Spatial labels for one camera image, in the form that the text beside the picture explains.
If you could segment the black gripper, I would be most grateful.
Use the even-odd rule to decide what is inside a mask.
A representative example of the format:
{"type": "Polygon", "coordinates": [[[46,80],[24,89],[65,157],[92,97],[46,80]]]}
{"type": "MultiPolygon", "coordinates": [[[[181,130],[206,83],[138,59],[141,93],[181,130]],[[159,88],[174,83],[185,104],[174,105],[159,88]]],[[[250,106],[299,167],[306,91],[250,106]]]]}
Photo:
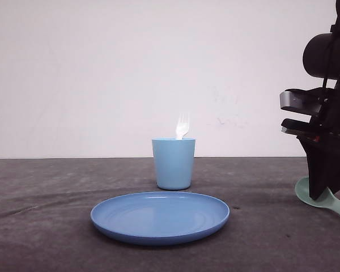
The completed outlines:
{"type": "Polygon", "coordinates": [[[317,96],[321,104],[318,116],[310,116],[309,122],[289,118],[282,121],[282,131],[295,135],[306,153],[312,199],[327,188],[332,193],[340,191],[340,78],[335,80],[333,88],[327,87],[329,78],[325,77],[321,87],[286,89],[317,96]]]}

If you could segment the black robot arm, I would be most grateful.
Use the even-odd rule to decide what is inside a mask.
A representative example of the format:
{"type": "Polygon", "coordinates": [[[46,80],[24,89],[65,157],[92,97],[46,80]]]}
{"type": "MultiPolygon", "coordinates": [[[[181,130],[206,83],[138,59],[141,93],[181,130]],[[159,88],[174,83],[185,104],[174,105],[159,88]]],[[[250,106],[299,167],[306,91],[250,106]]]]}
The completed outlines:
{"type": "Polygon", "coordinates": [[[315,36],[303,53],[306,72],[323,80],[311,90],[287,89],[280,94],[283,110],[310,116],[308,122],[286,118],[282,131],[300,141],[308,163],[309,196],[340,190],[340,1],[329,33],[315,36]]]}

